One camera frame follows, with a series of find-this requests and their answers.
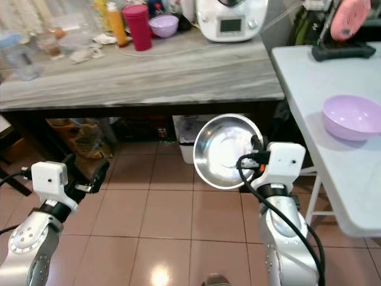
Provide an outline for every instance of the person's foot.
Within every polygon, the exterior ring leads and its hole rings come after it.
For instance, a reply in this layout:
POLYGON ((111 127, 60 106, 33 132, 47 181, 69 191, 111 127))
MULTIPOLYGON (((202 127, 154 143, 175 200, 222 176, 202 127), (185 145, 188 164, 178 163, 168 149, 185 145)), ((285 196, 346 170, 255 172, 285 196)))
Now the person's foot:
POLYGON ((202 286, 232 286, 230 282, 221 274, 210 274, 202 286))

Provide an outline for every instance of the stainless steel bowl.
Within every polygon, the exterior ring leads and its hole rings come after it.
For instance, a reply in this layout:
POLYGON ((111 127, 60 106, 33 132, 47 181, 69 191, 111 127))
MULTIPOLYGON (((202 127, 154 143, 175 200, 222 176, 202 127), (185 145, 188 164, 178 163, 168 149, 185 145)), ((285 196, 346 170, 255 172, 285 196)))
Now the stainless steel bowl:
MULTIPOLYGON (((218 189, 234 189, 243 185, 236 168, 238 158, 252 151, 251 137, 263 138, 257 126, 245 116, 224 114, 210 120, 199 132, 193 149, 198 175, 218 189)), ((252 170, 244 170, 246 178, 252 170)))

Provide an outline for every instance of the display screen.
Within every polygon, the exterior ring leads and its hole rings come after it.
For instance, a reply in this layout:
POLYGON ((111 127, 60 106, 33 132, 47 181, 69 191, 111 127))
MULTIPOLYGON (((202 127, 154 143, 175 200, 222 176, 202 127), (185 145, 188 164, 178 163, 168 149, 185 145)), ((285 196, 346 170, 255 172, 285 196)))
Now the display screen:
POLYGON ((240 32, 241 30, 241 19, 233 20, 221 20, 221 33, 224 32, 240 32))

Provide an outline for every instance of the white storage bin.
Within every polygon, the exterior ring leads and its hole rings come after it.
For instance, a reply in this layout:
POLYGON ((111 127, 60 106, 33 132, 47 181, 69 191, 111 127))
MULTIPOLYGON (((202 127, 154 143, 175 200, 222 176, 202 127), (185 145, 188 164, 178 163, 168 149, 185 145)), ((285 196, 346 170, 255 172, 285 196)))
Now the white storage bin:
POLYGON ((183 156, 184 162, 187 164, 193 164, 193 145, 180 145, 181 155, 183 156))

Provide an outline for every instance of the bowl rim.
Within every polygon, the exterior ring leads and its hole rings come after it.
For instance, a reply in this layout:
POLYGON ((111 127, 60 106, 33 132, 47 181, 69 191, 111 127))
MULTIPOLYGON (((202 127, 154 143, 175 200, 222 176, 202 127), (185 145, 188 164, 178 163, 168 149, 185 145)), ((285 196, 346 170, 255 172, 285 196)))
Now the bowl rim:
POLYGON ((174 15, 159 15, 159 16, 156 16, 156 17, 150 19, 150 20, 148 21, 148 24, 149 24, 150 27, 153 27, 153 28, 168 28, 168 27, 173 27, 173 26, 175 26, 175 25, 178 25, 178 24, 179 24, 179 18, 177 18, 177 17, 174 16, 174 15), (172 24, 172 25, 170 25, 170 26, 166 26, 166 27, 158 27, 158 26, 156 26, 156 25, 153 25, 154 20, 157 20, 157 19, 159 19, 159 18, 175 18, 175 19, 176 19, 176 23, 174 23, 174 24, 172 24))
POLYGON ((370 102, 370 103, 373 103, 374 105, 379 106, 380 111, 381 111, 381 104, 380 104, 379 102, 375 101, 375 100, 371 100, 370 98, 363 97, 363 96, 361 96, 361 95, 340 94, 340 95, 334 95, 334 96, 332 96, 332 97, 330 97, 330 98, 327 98, 327 99, 324 101, 324 104, 323 104, 323 114, 325 115, 325 117, 326 117, 327 119, 329 119, 329 120, 332 121, 333 123, 337 124, 338 126, 340 126, 340 127, 342 127, 342 128, 345 128, 345 129, 347 129, 347 130, 350 130, 350 131, 355 131, 355 132, 359 132, 359 133, 363 133, 363 134, 380 134, 380 133, 381 133, 381 130, 380 130, 380 132, 378 132, 378 131, 367 132, 367 131, 363 131, 363 130, 358 130, 358 129, 356 129, 356 128, 349 128, 349 127, 347 127, 347 126, 345 126, 345 125, 343 125, 343 124, 340 124, 339 122, 333 120, 333 119, 331 118, 330 114, 327 112, 327 110, 326 110, 326 106, 328 105, 328 103, 329 103, 330 101, 336 100, 336 99, 338 99, 338 98, 340 98, 340 97, 352 97, 352 98, 358 98, 358 99, 361 99, 361 100, 364 100, 364 101, 368 101, 368 102, 370 102))
MULTIPOLYGON (((227 114, 222 114, 222 115, 219 115, 219 116, 216 116, 215 118, 209 120, 202 128, 201 130, 198 132, 197 134, 197 137, 196 137, 196 140, 195 140, 195 144, 193 146, 193 165, 195 166, 195 169, 196 169, 196 172, 197 174, 200 176, 200 178, 206 182, 208 185, 214 187, 214 188, 217 188, 217 189, 235 189, 235 188, 239 188, 240 186, 243 186, 245 183, 244 182, 241 182, 239 184, 236 184, 234 186, 219 186, 219 185, 216 185, 212 182, 210 182, 207 178, 205 178, 205 176, 201 173, 199 167, 198 167, 198 164, 196 163, 196 160, 195 160, 195 153, 196 153, 196 146, 197 146, 197 142, 198 142, 198 139, 201 135, 201 133, 204 131, 204 129, 209 126, 212 122, 218 120, 218 119, 221 119, 221 118, 225 118, 225 117, 234 117, 234 118, 237 118, 237 119, 241 119, 243 120, 245 123, 249 124, 250 127, 253 128, 253 130, 255 130, 255 133, 258 135, 258 139, 260 140, 260 142, 263 144, 263 136, 262 136, 262 133, 261 131, 259 130, 258 126, 253 122, 251 121, 249 118, 247 118, 246 116, 243 116, 243 115, 240 115, 240 114, 234 114, 234 113, 227 113, 227 114)), ((250 176, 247 177, 247 180, 249 181, 251 178, 252 178, 253 174, 250 174, 250 176)))

